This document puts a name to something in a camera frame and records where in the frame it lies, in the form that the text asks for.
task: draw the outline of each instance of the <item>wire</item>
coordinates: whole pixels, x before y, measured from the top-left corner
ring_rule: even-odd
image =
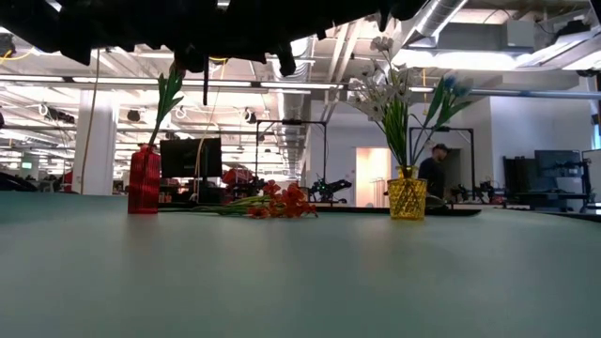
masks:
[[[0,65],[2,65],[5,61],[18,61],[18,60],[23,60],[25,59],[27,56],[29,56],[34,49],[36,49],[36,47],[31,47],[31,49],[29,50],[29,52],[21,55],[21,56],[17,56],[17,57],[8,57],[9,54],[12,53],[12,51],[8,51],[6,54],[4,54],[4,56],[2,56],[2,60],[0,60]]]
[[[512,20],[511,14],[509,14],[509,12],[506,9],[497,8],[497,9],[493,10],[492,13],[488,14],[486,19],[484,21],[482,21],[482,23],[486,23],[488,21],[488,19],[490,19],[493,15],[495,15],[500,10],[502,10],[505,14],[507,14],[507,19]]]
[[[98,92],[99,76],[100,76],[100,49],[96,50],[96,81],[94,82],[94,93],[92,94],[92,109],[90,111],[90,122],[87,124],[87,136],[85,137],[84,163],[82,164],[82,187],[80,189],[80,194],[84,194],[85,162],[87,160],[87,148],[90,144],[90,134],[92,133],[92,121],[94,120],[94,111],[96,110],[96,93]]]
[[[220,76],[220,80],[223,80],[224,71],[225,71],[225,64],[223,64],[223,67],[222,67],[222,74]],[[221,88],[217,87],[217,94],[215,95],[215,103],[213,104],[212,112],[210,113],[210,116],[208,117],[208,124],[205,127],[205,132],[203,132],[203,135],[200,137],[200,142],[198,143],[198,150],[196,151],[196,164],[194,165],[194,178],[198,177],[198,174],[200,171],[200,153],[203,148],[203,143],[205,142],[205,138],[207,137],[208,127],[211,124],[211,121],[213,120],[213,115],[215,114],[215,109],[217,108],[217,99],[219,98],[220,92],[221,92]],[[198,203],[197,189],[198,189],[198,184],[194,183],[193,191],[196,194],[196,203]]]
[[[2,56],[2,59],[0,60],[0,65],[2,65],[4,63],[4,61],[8,58],[8,55],[11,53],[12,53],[12,51],[8,51]]]
[[[550,34],[550,35],[555,35],[555,33],[552,33],[552,32],[549,32],[549,31],[547,31],[547,30],[545,29],[545,27],[543,27],[543,25],[541,25],[540,23],[538,23],[538,22],[534,22],[534,23],[536,23],[536,24],[537,24],[537,25],[538,25],[538,26],[541,28],[541,30],[542,30],[543,32],[545,32],[545,33],[547,33],[547,34]]]

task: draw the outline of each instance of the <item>black frame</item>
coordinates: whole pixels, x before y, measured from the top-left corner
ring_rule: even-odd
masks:
[[[476,199],[476,165],[473,150],[473,128],[451,128],[442,127],[436,130],[435,128],[409,127],[409,157],[413,157],[413,131],[432,131],[432,132],[450,132],[450,131],[467,131],[470,133],[470,157],[471,157],[471,198]]]
[[[323,179],[326,179],[326,164],[327,164],[327,155],[328,155],[328,123],[324,121],[303,121],[303,120],[256,120],[256,135],[255,135],[255,148],[254,148],[254,175],[256,177],[259,176],[259,126],[261,123],[270,123],[270,126],[267,129],[271,128],[274,123],[282,123],[282,125],[299,125],[299,124],[320,124],[323,126]]]

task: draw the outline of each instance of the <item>person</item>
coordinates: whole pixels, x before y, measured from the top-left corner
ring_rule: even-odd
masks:
[[[429,194],[442,199],[444,197],[444,171],[440,163],[444,161],[449,148],[444,144],[437,144],[432,148],[432,156],[420,164],[418,178],[426,179]]]

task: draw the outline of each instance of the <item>computer monitor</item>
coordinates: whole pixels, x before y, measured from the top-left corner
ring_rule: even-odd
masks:
[[[580,152],[577,150],[535,150],[540,177],[580,177]]]
[[[161,141],[162,178],[196,177],[199,139]],[[207,138],[200,152],[199,177],[222,176],[222,140]]]

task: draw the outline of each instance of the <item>table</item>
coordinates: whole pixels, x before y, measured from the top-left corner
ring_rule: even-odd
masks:
[[[124,197],[31,192],[0,206],[0,337],[601,336],[597,223],[128,216]]]

